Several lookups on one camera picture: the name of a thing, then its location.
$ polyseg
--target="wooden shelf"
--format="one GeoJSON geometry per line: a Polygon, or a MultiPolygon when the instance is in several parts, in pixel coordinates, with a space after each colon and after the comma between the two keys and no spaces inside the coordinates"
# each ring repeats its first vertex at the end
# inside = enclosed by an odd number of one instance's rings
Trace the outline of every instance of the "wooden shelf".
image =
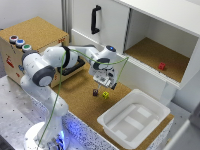
{"type": "Polygon", "coordinates": [[[125,53],[178,82],[181,82],[190,60],[149,38],[144,38],[125,53]],[[166,64],[164,70],[158,69],[161,62],[166,64]]]}

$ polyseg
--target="plastic container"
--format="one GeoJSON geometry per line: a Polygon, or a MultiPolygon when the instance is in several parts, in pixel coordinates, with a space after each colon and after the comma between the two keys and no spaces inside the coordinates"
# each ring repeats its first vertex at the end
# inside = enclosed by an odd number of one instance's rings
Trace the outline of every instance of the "plastic container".
{"type": "Polygon", "coordinates": [[[169,108],[135,89],[97,120],[119,145],[136,149],[169,113],[169,108]]]}

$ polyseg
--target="handle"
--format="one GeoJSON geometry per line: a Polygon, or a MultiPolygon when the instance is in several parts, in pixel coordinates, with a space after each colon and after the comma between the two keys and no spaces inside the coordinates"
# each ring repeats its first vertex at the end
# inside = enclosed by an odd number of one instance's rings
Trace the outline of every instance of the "handle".
{"type": "Polygon", "coordinates": [[[96,5],[96,8],[92,10],[92,24],[91,24],[91,30],[92,34],[98,33],[100,30],[96,28],[96,12],[101,10],[101,7],[96,5]]]}
{"type": "Polygon", "coordinates": [[[78,60],[77,60],[79,63],[77,65],[75,65],[74,67],[72,68],[69,68],[69,69],[63,69],[62,71],[62,75],[63,76],[67,76],[69,75],[70,73],[74,72],[75,70],[79,69],[80,67],[82,67],[83,65],[85,65],[85,62],[84,60],[82,60],[80,57],[78,57],[78,60]]]}

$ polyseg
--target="red object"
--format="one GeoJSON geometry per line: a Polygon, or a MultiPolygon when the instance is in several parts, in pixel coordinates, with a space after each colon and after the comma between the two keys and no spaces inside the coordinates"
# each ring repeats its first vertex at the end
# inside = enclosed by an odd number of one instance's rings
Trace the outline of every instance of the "red object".
{"type": "Polygon", "coordinates": [[[165,63],[160,63],[160,65],[158,66],[158,69],[160,69],[160,70],[164,70],[164,68],[165,68],[165,63]]]}
{"type": "Polygon", "coordinates": [[[20,75],[19,75],[18,73],[16,73],[16,75],[17,75],[18,77],[20,77],[20,75]]]}
{"type": "Polygon", "coordinates": [[[98,95],[98,90],[97,89],[93,89],[93,96],[97,96],[98,95]]]}
{"type": "Polygon", "coordinates": [[[10,60],[10,56],[8,56],[6,62],[7,62],[12,68],[14,68],[13,63],[12,63],[12,61],[10,60]]]}

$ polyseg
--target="blue button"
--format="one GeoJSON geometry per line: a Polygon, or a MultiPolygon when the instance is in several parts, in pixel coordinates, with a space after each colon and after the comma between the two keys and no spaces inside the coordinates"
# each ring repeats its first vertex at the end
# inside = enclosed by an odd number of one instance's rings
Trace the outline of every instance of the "blue button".
{"type": "Polygon", "coordinates": [[[17,43],[23,43],[24,40],[17,40],[17,43]]]}

